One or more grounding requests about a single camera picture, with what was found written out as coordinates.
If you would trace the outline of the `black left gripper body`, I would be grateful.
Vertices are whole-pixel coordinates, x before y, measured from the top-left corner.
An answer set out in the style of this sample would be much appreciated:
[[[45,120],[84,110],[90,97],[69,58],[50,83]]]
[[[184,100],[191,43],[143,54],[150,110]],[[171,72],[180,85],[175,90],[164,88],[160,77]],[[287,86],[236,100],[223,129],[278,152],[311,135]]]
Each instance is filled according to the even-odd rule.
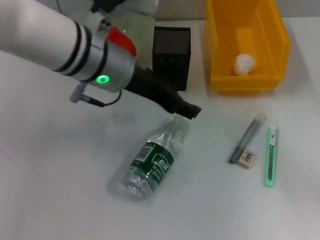
[[[186,113],[185,102],[178,92],[155,76],[150,69],[136,66],[132,79],[125,89],[157,103],[171,114]]]

